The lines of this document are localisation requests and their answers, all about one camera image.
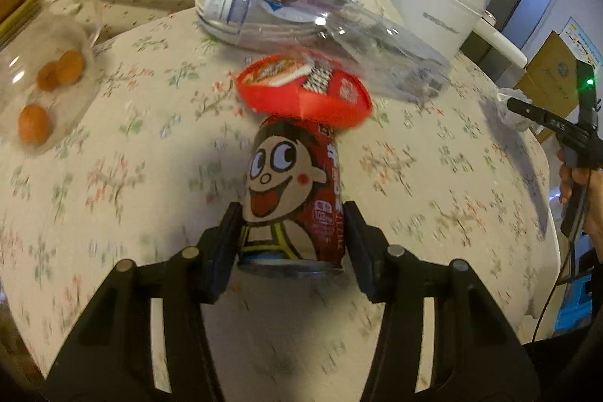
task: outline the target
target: plastic bottle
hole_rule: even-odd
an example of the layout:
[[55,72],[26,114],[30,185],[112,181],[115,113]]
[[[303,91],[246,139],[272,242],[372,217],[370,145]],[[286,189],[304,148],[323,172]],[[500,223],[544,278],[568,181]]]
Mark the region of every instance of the plastic bottle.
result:
[[204,17],[236,25],[241,47],[321,52],[376,95],[424,101],[449,85],[445,58],[351,0],[206,0]]

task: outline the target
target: red plastic lid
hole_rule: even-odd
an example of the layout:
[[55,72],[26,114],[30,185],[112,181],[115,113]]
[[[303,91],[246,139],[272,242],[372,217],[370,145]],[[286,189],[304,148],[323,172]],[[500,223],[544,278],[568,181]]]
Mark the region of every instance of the red plastic lid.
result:
[[312,52],[271,55],[251,64],[235,85],[260,113],[346,129],[373,111],[369,92],[340,64]]

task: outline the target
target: black cable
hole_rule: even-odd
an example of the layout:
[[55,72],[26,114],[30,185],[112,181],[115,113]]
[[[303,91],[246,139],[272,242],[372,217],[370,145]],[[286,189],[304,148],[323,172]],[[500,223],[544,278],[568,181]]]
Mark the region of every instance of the black cable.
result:
[[[589,180],[586,182],[586,190],[588,192],[589,186],[590,186],[590,176],[592,176],[592,171],[589,172]],[[542,319],[545,316],[545,312],[547,307],[549,306],[549,303],[551,303],[551,299],[553,298],[553,294],[555,293],[555,289],[559,286],[559,281],[562,278],[563,275],[563,270],[565,269],[565,267],[568,265],[568,259],[571,256],[571,252],[572,249],[575,247],[576,244],[576,238],[578,236],[578,234],[580,233],[580,227],[577,226],[578,223],[583,223],[583,219],[584,216],[586,215],[586,208],[588,205],[585,205],[583,207],[582,210],[580,210],[580,215],[577,216],[577,220],[575,220],[575,226],[572,227],[572,233],[570,234],[571,237],[568,237],[568,241],[569,241],[569,250],[568,253],[565,256],[565,259],[563,260],[563,264],[561,266],[561,269],[559,270],[559,276],[557,276],[557,279],[555,280],[555,284],[553,285],[553,288],[551,288],[551,292],[549,293],[549,297],[546,299],[545,302],[545,306],[542,309],[542,312],[540,313],[540,317],[538,318],[538,322],[536,323],[536,327],[534,329],[534,335],[532,336],[532,350],[534,351],[534,342],[536,341],[536,334],[538,334],[538,329],[540,328],[540,324],[542,323]]]
[[591,269],[585,269],[584,271],[576,273],[572,277],[563,278],[562,280],[557,281],[557,286],[561,286],[564,284],[571,283],[572,281],[579,280],[580,278],[584,278],[592,273]]

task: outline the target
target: metal screw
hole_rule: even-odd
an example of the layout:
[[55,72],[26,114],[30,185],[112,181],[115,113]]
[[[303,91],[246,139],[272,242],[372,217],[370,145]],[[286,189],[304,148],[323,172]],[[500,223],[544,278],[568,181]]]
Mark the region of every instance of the metal screw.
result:
[[469,265],[467,264],[466,261],[463,261],[462,259],[455,259],[452,262],[452,267],[454,269],[456,269],[457,271],[469,271]]
[[132,259],[122,259],[115,265],[115,269],[120,273],[125,273],[134,265],[134,261]]
[[399,244],[392,244],[387,247],[387,253],[393,257],[400,257],[406,252],[406,249]]
[[197,249],[195,246],[188,246],[184,249],[182,249],[182,257],[184,259],[193,259],[194,257],[197,257],[199,255],[199,249]]

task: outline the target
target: table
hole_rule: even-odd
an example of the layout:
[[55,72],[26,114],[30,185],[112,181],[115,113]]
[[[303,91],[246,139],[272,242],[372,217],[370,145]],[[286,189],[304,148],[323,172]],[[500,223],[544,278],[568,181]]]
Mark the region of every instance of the table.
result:
[[[120,258],[164,260],[242,198],[260,121],[231,79],[257,54],[208,37],[192,9],[96,53],[99,93],[76,130],[41,156],[0,149],[0,277],[44,374]],[[529,132],[498,121],[494,85],[463,55],[450,77],[439,99],[377,100],[370,119],[339,136],[344,198],[425,260],[467,259],[517,328],[537,280],[554,281],[548,165]],[[359,398],[382,307],[344,266],[318,281],[233,271],[218,303],[203,307],[229,402]],[[166,389],[161,336],[155,323],[156,383]]]

